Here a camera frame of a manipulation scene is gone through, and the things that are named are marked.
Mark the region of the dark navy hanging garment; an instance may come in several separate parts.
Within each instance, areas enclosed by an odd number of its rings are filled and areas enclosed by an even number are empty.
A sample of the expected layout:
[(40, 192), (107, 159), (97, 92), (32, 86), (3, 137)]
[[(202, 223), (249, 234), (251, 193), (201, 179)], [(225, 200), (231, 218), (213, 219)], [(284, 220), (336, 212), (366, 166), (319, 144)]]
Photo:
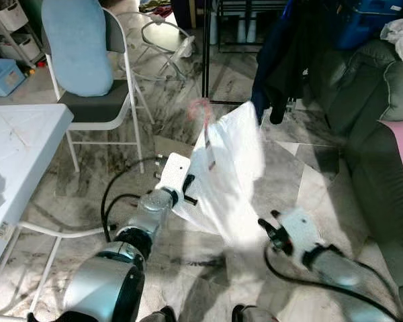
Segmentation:
[(289, 0), (285, 12), (269, 28), (257, 53), (257, 70), (251, 102), (257, 125), (264, 111), (269, 122), (279, 125), (288, 99), (302, 97), (303, 71), (325, 41), (325, 0)]

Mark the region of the pink plastic clothes hanger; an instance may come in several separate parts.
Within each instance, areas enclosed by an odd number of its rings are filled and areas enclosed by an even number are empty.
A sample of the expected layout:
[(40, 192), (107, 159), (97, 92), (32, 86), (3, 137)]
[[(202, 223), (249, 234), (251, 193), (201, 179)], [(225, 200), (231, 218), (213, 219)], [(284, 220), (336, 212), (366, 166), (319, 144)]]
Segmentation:
[(202, 138), (204, 139), (204, 156), (206, 157), (206, 166), (208, 170), (215, 169), (216, 160), (214, 145), (212, 142), (212, 132), (210, 126), (213, 119), (213, 111), (210, 101), (205, 98), (194, 99), (190, 101), (188, 107), (188, 118), (190, 120), (201, 120)]

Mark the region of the grey robot left leg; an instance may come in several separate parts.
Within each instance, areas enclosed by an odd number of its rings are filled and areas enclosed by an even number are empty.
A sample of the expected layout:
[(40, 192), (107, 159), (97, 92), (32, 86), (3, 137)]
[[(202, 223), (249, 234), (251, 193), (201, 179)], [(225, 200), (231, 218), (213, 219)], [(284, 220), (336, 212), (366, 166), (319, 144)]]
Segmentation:
[(177, 322), (177, 316), (172, 307), (166, 306), (150, 313), (138, 322)]

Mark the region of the light blue plastic bin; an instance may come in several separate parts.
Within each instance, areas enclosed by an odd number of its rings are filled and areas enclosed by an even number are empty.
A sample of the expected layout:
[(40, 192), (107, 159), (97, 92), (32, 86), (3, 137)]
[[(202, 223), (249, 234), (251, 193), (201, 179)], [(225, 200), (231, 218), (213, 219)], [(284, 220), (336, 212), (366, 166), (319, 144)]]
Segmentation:
[(26, 79), (13, 59), (0, 58), (0, 97), (9, 96)]

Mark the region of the white tube frame bouncer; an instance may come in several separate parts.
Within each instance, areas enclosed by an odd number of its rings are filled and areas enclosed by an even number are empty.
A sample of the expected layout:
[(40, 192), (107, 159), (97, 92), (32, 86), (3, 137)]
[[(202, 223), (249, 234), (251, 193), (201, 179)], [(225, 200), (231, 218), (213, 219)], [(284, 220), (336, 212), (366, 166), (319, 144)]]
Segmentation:
[(125, 29), (134, 76), (150, 82), (184, 82), (182, 62), (193, 55), (195, 36), (155, 13), (118, 14)]

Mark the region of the grey robot right leg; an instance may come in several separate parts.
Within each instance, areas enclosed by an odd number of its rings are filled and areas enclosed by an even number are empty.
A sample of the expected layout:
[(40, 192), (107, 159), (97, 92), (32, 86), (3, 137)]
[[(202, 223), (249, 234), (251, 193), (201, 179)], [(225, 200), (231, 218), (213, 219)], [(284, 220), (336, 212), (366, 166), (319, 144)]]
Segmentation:
[(273, 313), (254, 305), (236, 305), (231, 322), (279, 322)]

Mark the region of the light blue pillow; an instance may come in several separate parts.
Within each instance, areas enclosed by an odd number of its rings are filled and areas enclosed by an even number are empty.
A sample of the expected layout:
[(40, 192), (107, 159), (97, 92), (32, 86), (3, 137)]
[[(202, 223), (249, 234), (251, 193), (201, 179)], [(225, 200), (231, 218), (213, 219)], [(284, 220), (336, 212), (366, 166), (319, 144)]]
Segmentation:
[(81, 97), (106, 95), (114, 77), (98, 0), (43, 0), (41, 18), (61, 88)]

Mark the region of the grey robot leg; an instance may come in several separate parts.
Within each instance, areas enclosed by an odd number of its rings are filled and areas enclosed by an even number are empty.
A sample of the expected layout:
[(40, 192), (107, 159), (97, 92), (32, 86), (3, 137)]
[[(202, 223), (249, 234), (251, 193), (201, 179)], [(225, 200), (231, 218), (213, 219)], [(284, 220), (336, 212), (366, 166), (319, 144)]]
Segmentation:
[(172, 307), (166, 306), (150, 313), (138, 322), (177, 322), (177, 316)]
[(273, 313), (254, 305), (236, 305), (231, 322), (279, 322)]

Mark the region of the white folding chair grey seat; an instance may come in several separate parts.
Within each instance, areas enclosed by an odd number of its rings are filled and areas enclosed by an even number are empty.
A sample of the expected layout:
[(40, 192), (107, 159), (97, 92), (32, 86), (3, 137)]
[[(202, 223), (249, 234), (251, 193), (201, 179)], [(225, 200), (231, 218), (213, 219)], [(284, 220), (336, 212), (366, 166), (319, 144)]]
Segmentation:
[(141, 135), (137, 110), (143, 109), (147, 115), (150, 115), (150, 109), (130, 66), (127, 32), (114, 13), (106, 8), (102, 7), (102, 9), (106, 22), (107, 58), (109, 58), (114, 77), (111, 89), (106, 95), (83, 97), (61, 88), (50, 65), (52, 61), (47, 40), (46, 58), (54, 96), (59, 104), (66, 105), (73, 114), (73, 120), (64, 132), (64, 137), (69, 145), (75, 172), (81, 169), (75, 150), (75, 146), (81, 145), (81, 142), (72, 139), (72, 131), (112, 131), (124, 122), (127, 115), (131, 115), (134, 139), (129, 141), (128, 145), (135, 147), (137, 156), (141, 158)]

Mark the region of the blue plastic crate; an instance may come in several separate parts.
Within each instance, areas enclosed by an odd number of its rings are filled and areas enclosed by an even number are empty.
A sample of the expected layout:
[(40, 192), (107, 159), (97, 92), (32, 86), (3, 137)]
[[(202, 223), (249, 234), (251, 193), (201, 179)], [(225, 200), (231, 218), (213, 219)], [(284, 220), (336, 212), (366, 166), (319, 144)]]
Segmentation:
[(376, 38), (383, 26), (403, 15), (403, 0), (328, 0), (332, 44), (351, 50)]

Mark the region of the red floor cloth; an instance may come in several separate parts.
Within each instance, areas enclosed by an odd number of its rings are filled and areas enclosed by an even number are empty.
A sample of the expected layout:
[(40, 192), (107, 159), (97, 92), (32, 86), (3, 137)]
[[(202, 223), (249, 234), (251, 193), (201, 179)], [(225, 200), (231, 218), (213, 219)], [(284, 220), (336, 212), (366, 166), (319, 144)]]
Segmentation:
[(167, 18), (172, 13), (172, 6), (170, 3), (158, 4), (150, 8), (150, 12), (153, 13), (153, 15)]

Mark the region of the white folding table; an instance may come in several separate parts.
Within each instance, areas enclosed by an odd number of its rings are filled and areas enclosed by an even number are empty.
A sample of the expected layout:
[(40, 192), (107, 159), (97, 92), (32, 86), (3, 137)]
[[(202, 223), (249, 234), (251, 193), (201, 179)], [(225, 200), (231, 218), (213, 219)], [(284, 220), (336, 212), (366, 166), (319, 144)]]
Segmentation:
[(25, 229), (55, 238), (47, 264), (34, 292), (30, 313), (35, 312), (55, 255), (64, 239), (101, 233), (100, 228), (77, 232), (59, 232), (21, 220), (24, 209), (55, 151), (69, 128), (73, 114), (66, 105), (0, 105), (0, 275), (5, 269), (19, 234)]

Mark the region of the white basket shelving unit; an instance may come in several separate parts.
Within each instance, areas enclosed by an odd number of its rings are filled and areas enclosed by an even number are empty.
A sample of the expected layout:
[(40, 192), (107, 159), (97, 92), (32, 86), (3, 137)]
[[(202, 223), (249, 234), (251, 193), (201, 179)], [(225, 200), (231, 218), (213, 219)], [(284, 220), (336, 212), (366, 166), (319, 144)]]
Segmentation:
[(18, 0), (0, 0), (0, 58), (30, 68), (44, 58), (42, 41)]

